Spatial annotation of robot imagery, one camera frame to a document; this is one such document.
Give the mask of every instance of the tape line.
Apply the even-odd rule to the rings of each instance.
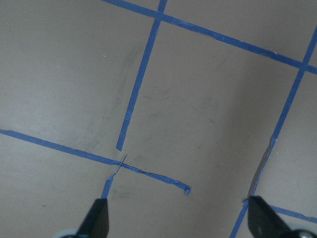
[[[167,0],[161,0],[159,2],[159,5],[158,5],[159,12],[164,12],[166,3],[167,3]],[[131,3],[124,2],[124,4],[125,5],[129,4],[129,6],[131,6]],[[136,80],[135,80],[135,83],[133,86],[133,90],[132,90],[132,94],[131,94],[131,97],[129,100],[128,108],[127,108],[127,111],[125,113],[124,120],[123,120],[122,127],[121,127],[121,131],[120,131],[120,135],[119,135],[119,138],[117,141],[116,148],[119,151],[122,151],[122,148],[123,148],[123,144],[124,144],[127,130],[128,130],[131,118],[132,118],[134,107],[135,107],[137,99],[138,99],[138,95],[139,95],[139,91],[140,91],[141,84],[143,81],[143,77],[144,77],[145,71],[146,71],[148,63],[149,63],[149,59],[150,59],[150,55],[151,55],[151,52],[153,49],[155,39],[158,35],[159,25],[160,25],[160,20],[155,19],[154,23],[152,25],[151,31],[150,31],[147,45],[146,45],[144,53],[143,53],[140,68],[139,68],[139,71],[138,71],[138,74],[137,74],[137,77],[136,77]]]
[[[294,218],[301,219],[301,220],[308,221],[308,222],[317,223],[317,218],[316,217],[307,217],[307,216],[304,216],[301,213],[293,212],[293,211],[286,210],[286,209],[280,208],[280,207],[271,206],[271,208],[276,213],[279,213],[279,214],[283,214],[283,215],[286,215],[286,216],[289,216],[289,217],[294,217]]]
[[[56,144],[56,143],[53,143],[53,142],[49,142],[49,141],[46,141],[46,140],[41,140],[39,138],[32,137],[32,136],[29,136],[29,135],[26,135],[26,134],[22,134],[22,133],[19,133],[19,132],[16,132],[16,131],[12,131],[12,130],[2,130],[2,129],[0,129],[0,134],[7,135],[7,136],[10,136],[10,137],[14,137],[14,138],[17,138],[17,139],[20,139],[20,140],[24,140],[24,141],[27,141],[27,142],[31,142],[33,144],[41,145],[41,146],[44,146],[44,147],[47,147],[47,148],[51,148],[51,149],[54,149],[54,150],[58,150],[58,151],[61,151],[61,152],[65,152],[67,154],[76,155],[76,156],[79,156],[79,157],[82,157],[82,158],[86,158],[86,159],[89,159],[89,160],[97,161],[97,162],[100,162],[100,163],[103,163],[103,164],[107,164],[107,165],[120,165],[121,164],[121,162],[117,161],[117,160],[112,160],[112,159],[108,159],[108,158],[105,158],[105,157],[102,157],[102,156],[99,156],[99,155],[94,155],[94,154],[91,154],[91,153],[88,153],[88,152],[84,152],[84,151],[81,151],[81,150],[76,150],[76,149],[73,149],[73,148],[70,148],[70,147],[67,147],[67,146],[64,146],[64,145],[59,145],[59,144]],[[139,173],[139,174],[144,174],[146,176],[149,176],[149,177],[152,177],[154,179],[163,181],[165,183],[175,185],[176,187],[179,187],[182,190],[184,190],[187,195],[190,192],[190,186],[188,186],[188,185],[186,185],[186,184],[184,184],[184,183],[182,183],[182,182],[180,182],[178,180],[174,180],[172,178],[169,178],[169,177],[166,177],[166,176],[163,176],[163,175],[157,175],[157,174],[148,173],[148,172],[142,171],[142,170],[140,170],[138,168],[135,168],[133,166],[124,164],[124,163],[121,164],[121,167],[124,167],[124,168],[126,168],[128,170],[134,171],[134,172]]]
[[[126,2],[124,0],[103,0],[105,2],[108,2],[110,4],[113,4],[115,6],[124,8],[126,10],[130,10],[145,16],[149,16],[149,17],[154,17],[155,19],[158,19],[160,21],[164,21],[167,22],[169,24],[190,30],[190,31],[194,31],[197,33],[201,33],[210,37],[213,37],[214,39],[224,42],[226,44],[232,45],[232,46],[236,46],[238,48],[250,51],[252,53],[258,54],[258,55],[264,55],[267,56],[273,60],[276,60],[278,62],[282,62],[285,63],[287,65],[299,68],[301,66],[301,62],[294,60],[292,58],[277,54],[276,52],[273,51],[269,51],[269,50],[265,50],[263,48],[254,46],[252,44],[237,40],[235,38],[217,33],[215,31],[209,30],[207,28],[195,25],[193,23],[190,22],[186,22],[183,21],[181,19],[178,19],[176,17],[170,16],[170,15],[166,15],[162,12],[158,12],[158,11],[154,11],[151,9],[148,9],[146,7],[142,7],[142,6],[138,6],[135,5],[133,3],[130,2]],[[311,66],[309,65],[308,68],[306,69],[306,71],[313,73],[313,74],[317,74],[317,67]]]
[[[242,224],[242,221],[247,213],[247,209],[248,209],[248,206],[249,206],[249,201],[248,200],[245,200],[243,202],[243,206],[242,206],[242,209],[239,213],[239,216],[238,216],[238,219],[236,220],[236,223],[234,224],[233,226],[233,229],[231,231],[231,234],[229,236],[229,238],[235,238],[237,236],[237,233],[240,229],[240,226]]]
[[[123,160],[121,161],[121,163],[118,165],[118,168],[115,170],[115,172],[106,180],[106,183],[105,183],[105,186],[104,186],[104,189],[103,189],[103,193],[101,195],[101,198],[108,198],[108,195],[109,195],[109,191],[110,191],[110,188],[111,188],[111,185],[112,185],[112,181],[113,181],[113,178],[114,176],[118,173],[122,163],[125,161],[125,158],[127,157],[128,154],[126,154],[123,158]]]
[[[285,105],[284,105],[284,108],[282,110],[282,113],[281,113],[281,115],[280,115],[280,117],[278,119],[278,122],[276,124],[276,127],[274,129],[268,153],[267,153],[266,157],[264,158],[264,162],[262,164],[261,169],[259,170],[259,173],[255,175],[256,180],[255,180],[255,182],[253,182],[254,187],[253,187],[252,195],[254,195],[255,192],[256,192],[256,189],[258,187],[258,183],[259,183],[259,180],[260,180],[261,175],[263,173],[263,170],[264,170],[264,168],[266,166],[266,163],[267,163],[267,161],[269,159],[269,156],[270,156],[270,154],[272,152],[272,149],[273,149],[273,147],[274,147],[274,145],[275,145],[275,143],[276,143],[276,141],[278,139],[278,136],[279,136],[279,134],[281,132],[281,129],[283,127],[283,124],[285,122],[287,114],[288,114],[288,112],[289,112],[289,110],[290,110],[290,108],[292,106],[292,103],[294,101],[294,98],[295,98],[295,95],[297,93],[297,90],[298,90],[298,88],[300,86],[300,83],[301,83],[301,81],[303,79],[304,73],[305,73],[305,71],[306,71],[306,69],[308,67],[309,60],[310,60],[310,58],[311,58],[311,56],[312,56],[312,54],[314,52],[314,48],[315,48],[316,42],[317,42],[317,27],[315,28],[315,31],[313,33],[313,37],[312,37],[312,39],[310,41],[310,44],[308,46],[308,49],[307,49],[307,51],[305,53],[303,64],[299,68],[299,71],[297,73],[297,76],[295,78],[293,86],[291,88],[291,91],[290,91],[290,93],[289,93],[289,95],[287,97],[287,100],[285,102]]]

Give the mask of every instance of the blue painter's tape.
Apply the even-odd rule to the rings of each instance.
[[[129,7],[133,8],[133,9],[138,7],[135,4],[127,3],[125,1],[115,1],[115,3],[118,3],[118,2],[121,2],[122,4],[124,4],[124,6],[127,6],[127,4],[130,4]],[[166,7],[166,3],[167,3],[167,0],[161,0],[159,2],[159,5],[158,5],[158,11],[159,12],[164,12],[165,7]],[[151,31],[150,31],[150,35],[149,35],[149,38],[148,38],[147,45],[146,45],[144,53],[143,53],[143,57],[142,57],[141,64],[140,64],[140,68],[139,68],[139,71],[138,71],[138,75],[137,75],[135,83],[134,83],[134,87],[133,87],[133,90],[132,90],[132,94],[131,94],[131,97],[130,97],[128,108],[127,108],[127,111],[125,113],[125,117],[124,117],[124,120],[123,120],[123,123],[122,123],[120,135],[119,135],[119,138],[118,138],[118,141],[117,141],[116,148],[119,151],[122,151],[122,148],[123,148],[125,137],[127,135],[127,130],[128,130],[128,127],[129,127],[129,124],[130,124],[130,121],[131,121],[131,118],[132,118],[132,114],[133,114],[133,111],[134,111],[134,107],[136,105],[136,102],[137,102],[137,99],[138,99],[138,95],[139,95],[139,91],[140,91],[140,88],[141,88],[141,85],[142,85],[143,77],[144,77],[145,71],[146,71],[148,63],[149,63],[149,59],[150,59],[150,55],[151,55],[151,52],[152,52],[152,49],[153,49],[153,45],[154,45],[155,39],[156,39],[157,34],[158,34],[159,25],[160,25],[160,21],[155,19],[154,23],[152,25]]]
[[[118,165],[118,168],[115,170],[115,172],[113,173],[113,175],[111,175],[107,180],[106,180],[106,183],[105,183],[105,186],[104,186],[104,190],[103,190],[103,193],[101,195],[101,198],[108,198],[108,195],[109,195],[109,191],[110,191],[110,188],[111,188],[111,185],[112,185],[112,181],[113,181],[113,178],[114,176],[118,173],[122,163],[124,162],[125,158],[127,157],[127,155],[124,156],[123,160],[121,161],[121,163]]]
[[[302,64],[301,62],[299,62],[297,60],[294,60],[294,59],[291,59],[289,57],[277,54],[276,52],[265,50],[263,48],[251,45],[249,43],[237,40],[237,39],[232,38],[232,37],[228,37],[226,35],[217,33],[217,32],[212,31],[212,30],[209,30],[207,28],[192,24],[190,22],[183,21],[183,20],[178,19],[176,17],[172,17],[170,15],[163,14],[163,12],[154,11],[154,10],[151,10],[151,9],[148,9],[148,8],[145,8],[142,6],[138,6],[138,5],[135,5],[133,3],[123,1],[123,0],[103,0],[103,1],[108,2],[110,4],[113,4],[115,6],[130,10],[130,11],[145,15],[145,16],[154,17],[155,19],[158,19],[160,21],[164,21],[164,22],[167,22],[169,24],[172,24],[172,25],[175,25],[175,26],[178,26],[178,27],[190,30],[190,31],[194,31],[197,33],[201,33],[201,34],[213,37],[214,39],[221,41],[221,42],[224,42],[226,44],[236,46],[238,48],[250,51],[250,52],[258,54],[258,55],[267,56],[273,60],[288,64],[288,65],[296,67],[296,68],[299,68]],[[317,74],[317,67],[313,67],[313,66],[309,65],[306,70],[308,72]]]
[[[275,143],[276,143],[276,141],[278,139],[278,136],[279,136],[279,134],[280,134],[280,132],[282,130],[282,127],[283,127],[283,124],[284,124],[285,119],[287,117],[287,114],[288,114],[288,112],[289,112],[289,110],[290,110],[290,108],[292,106],[292,103],[294,101],[294,98],[295,98],[295,95],[297,93],[297,90],[298,90],[298,88],[299,88],[299,86],[301,84],[301,81],[303,79],[304,73],[305,73],[305,71],[306,71],[306,69],[308,67],[309,60],[310,60],[310,58],[311,58],[311,56],[312,56],[312,54],[314,52],[314,48],[316,46],[316,42],[317,42],[317,27],[315,28],[315,31],[313,33],[313,37],[312,37],[312,39],[310,41],[310,44],[308,46],[308,49],[307,49],[307,51],[305,53],[305,57],[304,57],[303,63],[302,63],[302,65],[299,68],[299,71],[297,73],[297,76],[295,78],[293,86],[291,88],[291,91],[290,91],[290,93],[289,93],[289,95],[287,97],[287,100],[285,102],[285,105],[284,105],[284,108],[282,110],[282,113],[281,113],[281,115],[280,115],[280,117],[278,119],[277,125],[276,125],[276,127],[274,129],[274,132],[273,132],[273,135],[272,135],[272,138],[271,138],[271,142],[270,142],[270,146],[269,146],[269,151],[268,151],[266,159],[265,159],[265,161],[264,161],[264,163],[263,163],[263,165],[262,165],[262,167],[260,169],[260,172],[257,175],[257,179],[256,179],[255,185],[253,187],[252,195],[254,195],[256,190],[257,190],[257,186],[258,186],[258,183],[260,181],[260,178],[261,178],[261,175],[263,173],[263,170],[265,168],[265,165],[266,165],[266,163],[268,161],[268,158],[269,158],[269,156],[270,156],[270,154],[272,152],[272,149],[273,149],[273,147],[274,147],[274,145],[275,145]]]
[[[87,153],[87,152],[84,152],[81,150],[75,150],[73,148],[70,148],[70,147],[67,147],[64,145],[59,145],[59,144],[49,142],[46,140],[41,140],[39,138],[32,137],[32,136],[29,136],[26,134],[22,134],[22,133],[19,133],[16,131],[0,129],[0,133],[3,135],[8,135],[8,136],[20,139],[20,140],[28,141],[28,142],[31,142],[33,144],[42,145],[44,147],[48,147],[48,148],[51,148],[54,150],[62,151],[62,152],[65,152],[67,154],[76,155],[76,156],[86,158],[89,160],[94,160],[94,161],[97,161],[97,162],[100,162],[103,164],[107,164],[107,165],[119,165],[120,164],[120,162],[116,161],[116,160],[111,160],[111,159],[108,159],[108,158],[105,158],[102,156],[98,156],[98,155],[94,155],[94,154],[90,154],[90,153]]]
[[[279,213],[279,214],[283,214],[283,215],[286,215],[286,216],[289,216],[289,217],[295,217],[297,219],[301,219],[301,220],[308,221],[308,222],[317,223],[317,218],[316,217],[307,217],[307,216],[304,216],[301,213],[289,211],[289,210],[286,210],[286,209],[280,208],[280,207],[271,206],[271,208],[276,213]]]
[[[148,173],[148,172],[139,170],[139,169],[137,169],[137,168],[135,168],[133,166],[123,164],[122,162],[117,161],[117,160],[111,160],[111,159],[108,159],[108,158],[105,158],[105,157],[102,157],[102,156],[98,156],[98,155],[94,155],[94,154],[91,154],[91,153],[87,153],[87,152],[84,152],[84,151],[81,151],[81,150],[75,150],[73,148],[70,148],[70,147],[67,147],[67,146],[64,146],[64,145],[59,145],[59,144],[52,143],[52,142],[49,142],[49,141],[46,141],[46,140],[41,140],[39,138],[32,137],[32,136],[29,136],[29,135],[26,135],[26,134],[22,134],[22,133],[19,133],[19,132],[16,132],[16,131],[12,131],[12,130],[2,130],[2,129],[0,129],[0,134],[11,136],[11,137],[14,137],[14,138],[17,138],[17,139],[20,139],[20,140],[31,142],[33,144],[41,145],[41,146],[48,147],[48,148],[51,148],[51,149],[54,149],[54,150],[62,151],[62,152],[65,152],[67,154],[76,155],[76,156],[79,156],[79,157],[82,157],[82,158],[86,158],[86,159],[90,159],[90,160],[93,160],[93,161],[97,161],[97,162],[100,162],[100,163],[103,163],[103,164],[107,164],[107,165],[121,165],[122,167],[125,167],[126,169],[129,169],[131,171],[137,172],[139,174],[145,174],[147,176],[150,176],[150,177],[152,177],[154,179],[158,179],[158,180],[163,181],[165,183],[173,184],[173,185],[181,188],[182,190],[185,190],[187,195],[190,192],[190,186],[188,186],[188,185],[186,185],[186,184],[184,184],[184,183],[182,183],[180,181],[174,180],[174,179],[166,177],[166,176]]]
[[[238,231],[239,231],[239,229],[240,229],[240,226],[241,226],[241,224],[242,224],[242,221],[243,221],[243,219],[244,219],[244,217],[245,217],[245,215],[246,215],[248,206],[249,206],[249,201],[248,201],[248,200],[245,200],[245,201],[243,202],[242,209],[241,209],[241,211],[240,211],[240,213],[239,213],[239,216],[238,216],[238,218],[237,218],[237,220],[236,220],[236,223],[234,224],[234,227],[233,227],[233,229],[232,229],[232,231],[231,231],[231,234],[230,234],[229,238],[235,238],[235,237],[237,236],[237,233],[238,233]]]
[[[189,195],[190,193],[190,186],[178,181],[178,180],[174,180],[172,178],[169,178],[169,177],[166,177],[166,176],[163,176],[163,175],[157,175],[157,174],[153,174],[153,173],[148,173],[148,172],[145,172],[145,171],[142,171],[140,169],[137,169],[135,167],[132,167],[132,166],[129,166],[129,165],[126,165],[126,164],[122,164],[122,167],[125,167],[131,171],[134,171],[136,173],[139,173],[139,174],[144,174],[146,176],[149,176],[151,178],[154,178],[154,179],[157,179],[157,180],[160,180],[160,181],[163,181],[165,183],[168,183],[168,184],[173,184],[175,185],[176,187],[179,187],[181,188],[182,190],[184,190],[186,192],[186,195]]]

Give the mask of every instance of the floor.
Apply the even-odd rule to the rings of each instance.
[[[0,237],[107,197],[109,238],[251,238],[252,194],[317,233],[316,9],[1,1]]]

